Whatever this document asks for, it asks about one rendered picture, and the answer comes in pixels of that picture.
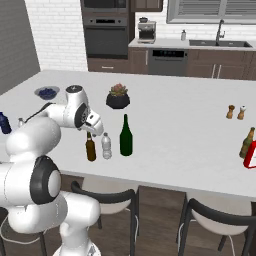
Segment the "grey dishwasher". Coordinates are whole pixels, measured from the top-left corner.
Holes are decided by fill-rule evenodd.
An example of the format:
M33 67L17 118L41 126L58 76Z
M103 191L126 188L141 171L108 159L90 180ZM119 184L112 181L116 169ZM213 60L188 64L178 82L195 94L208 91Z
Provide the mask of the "grey dishwasher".
M183 49L150 49L148 73L150 75L185 76L188 51Z

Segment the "blue bowl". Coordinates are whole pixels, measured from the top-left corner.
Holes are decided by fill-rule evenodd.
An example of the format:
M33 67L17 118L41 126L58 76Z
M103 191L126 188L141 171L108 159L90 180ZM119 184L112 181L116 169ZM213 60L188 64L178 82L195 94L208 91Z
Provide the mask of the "blue bowl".
M56 86L46 86L36 89L34 94L43 100L52 100L57 96L59 91L60 89Z

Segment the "brown tall oven cupboard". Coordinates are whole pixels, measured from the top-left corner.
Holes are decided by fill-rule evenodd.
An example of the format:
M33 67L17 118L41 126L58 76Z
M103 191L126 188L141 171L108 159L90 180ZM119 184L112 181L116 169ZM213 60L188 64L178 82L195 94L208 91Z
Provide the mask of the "brown tall oven cupboard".
M135 37L135 13L131 11L130 0L126 12L91 12L86 11L81 5L82 22L85 17L89 16L109 16L109 17L126 17L128 45ZM112 73L129 73L129 60L127 59L105 59L105 58L88 58L88 70L93 72L112 72Z

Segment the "dark metal tap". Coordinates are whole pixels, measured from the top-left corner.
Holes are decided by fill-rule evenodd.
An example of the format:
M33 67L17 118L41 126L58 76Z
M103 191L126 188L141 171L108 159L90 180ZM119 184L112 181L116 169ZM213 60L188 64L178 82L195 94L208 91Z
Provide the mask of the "dark metal tap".
M215 46L219 46L219 40L221 38L224 38L224 36L225 36L225 31L223 33L221 32L221 27L224 24L224 22L225 21L223 19L221 19L220 22L219 22L218 30L217 30L217 33L216 33Z

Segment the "olive green glass bottle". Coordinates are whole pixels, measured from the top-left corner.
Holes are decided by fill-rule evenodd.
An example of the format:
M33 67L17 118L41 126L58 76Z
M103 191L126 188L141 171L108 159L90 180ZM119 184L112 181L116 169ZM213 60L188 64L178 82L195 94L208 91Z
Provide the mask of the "olive green glass bottle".
M245 158L246 157L248 149L249 149L249 147L250 147L250 145L251 145L251 143L253 141L254 131L255 131L255 128L251 127L247 137L243 141L241 150L239 152L239 156L241 158Z

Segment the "white-topped salt shaker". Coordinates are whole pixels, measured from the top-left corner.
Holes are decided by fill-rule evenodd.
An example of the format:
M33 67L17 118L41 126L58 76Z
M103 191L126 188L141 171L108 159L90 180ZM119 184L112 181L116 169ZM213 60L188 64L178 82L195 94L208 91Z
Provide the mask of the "white-topped salt shaker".
M244 119L244 112L246 111L246 106L241 106L240 107L240 112L239 112L239 114L238 114L238 116L237 116L237 119L239 119L239 120L243 120Z

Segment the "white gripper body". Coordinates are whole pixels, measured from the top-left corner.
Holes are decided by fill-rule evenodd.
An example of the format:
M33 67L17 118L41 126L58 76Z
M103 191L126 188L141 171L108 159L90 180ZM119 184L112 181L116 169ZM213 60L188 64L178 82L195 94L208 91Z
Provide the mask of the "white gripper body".
M104 132L103 123L100 118L87 119L82 129L96 136L100 136Z

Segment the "silver coffee machine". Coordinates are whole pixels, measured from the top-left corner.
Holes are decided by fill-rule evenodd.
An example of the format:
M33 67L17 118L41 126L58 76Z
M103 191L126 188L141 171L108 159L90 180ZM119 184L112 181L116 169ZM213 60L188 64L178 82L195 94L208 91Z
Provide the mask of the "silver coffee machine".
M156 39L156 22L141 17L138 23L139 43L154 43Z

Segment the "succulent in black pot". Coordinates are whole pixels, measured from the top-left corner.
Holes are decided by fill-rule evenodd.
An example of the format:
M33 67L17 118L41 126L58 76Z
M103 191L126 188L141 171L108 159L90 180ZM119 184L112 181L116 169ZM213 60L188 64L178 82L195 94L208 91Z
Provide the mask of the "succulent in black pot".
M124 109L130 104L127 92L128 89L121 83L112 86L106 98L106 105L112 109Z

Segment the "dark sink basin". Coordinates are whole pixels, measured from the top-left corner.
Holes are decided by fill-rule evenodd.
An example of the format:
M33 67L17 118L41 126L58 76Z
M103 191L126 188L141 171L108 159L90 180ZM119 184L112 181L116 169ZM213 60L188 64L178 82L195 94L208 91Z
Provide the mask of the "dark sink basin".
M247 41L218 41L215 40L189 40L190 46L219 46L219 47L240 47L252 48Z

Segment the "blue plastic bottle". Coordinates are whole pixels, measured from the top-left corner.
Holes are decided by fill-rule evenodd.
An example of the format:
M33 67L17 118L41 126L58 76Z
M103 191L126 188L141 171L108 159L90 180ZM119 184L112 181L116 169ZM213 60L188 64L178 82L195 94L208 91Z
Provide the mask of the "blue plastic bottle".
M0 112L0 128L3 134L10 134L12 132L8 118Z

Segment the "brown lower cupboard run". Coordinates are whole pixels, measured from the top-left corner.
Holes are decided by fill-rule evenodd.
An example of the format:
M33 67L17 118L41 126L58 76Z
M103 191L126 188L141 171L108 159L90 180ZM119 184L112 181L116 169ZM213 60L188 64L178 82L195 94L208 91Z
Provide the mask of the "brown lower cupboard run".
M152 48L129 47L130 73L150 74ZM182 76L256 81L256 51L188 49Z

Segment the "grey window blind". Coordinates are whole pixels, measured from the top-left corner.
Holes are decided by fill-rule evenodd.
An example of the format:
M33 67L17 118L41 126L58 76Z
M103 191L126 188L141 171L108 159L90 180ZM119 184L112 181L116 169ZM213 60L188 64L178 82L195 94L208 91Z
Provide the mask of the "grey window blind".
M256 25L256 0L168 0L166 22L171 24Z

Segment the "black microwave oven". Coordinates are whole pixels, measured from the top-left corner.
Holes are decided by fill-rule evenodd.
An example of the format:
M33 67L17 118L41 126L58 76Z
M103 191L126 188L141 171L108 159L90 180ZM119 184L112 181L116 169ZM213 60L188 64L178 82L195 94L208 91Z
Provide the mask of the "black microwave oven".
M81 5L91 12L126 12L129 0L81 0Z

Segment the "black and white stool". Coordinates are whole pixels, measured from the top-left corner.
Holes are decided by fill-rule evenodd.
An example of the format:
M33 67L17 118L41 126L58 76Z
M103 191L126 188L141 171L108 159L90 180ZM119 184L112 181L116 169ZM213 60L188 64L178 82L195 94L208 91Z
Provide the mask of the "black and white stool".
M130 210L130 254L135 256L136 238L139 235L139 186L104 178L85 177L82 185L71 183L74 193L87 195L100 203L102 215Z
M219 252L222 251L227 238L244 233L245 242L241 256L249 256L256 231L256 216L252 215L250 201L187 192L176 236L178 256L184 256L191 221L196 221L206 230L221 236Z

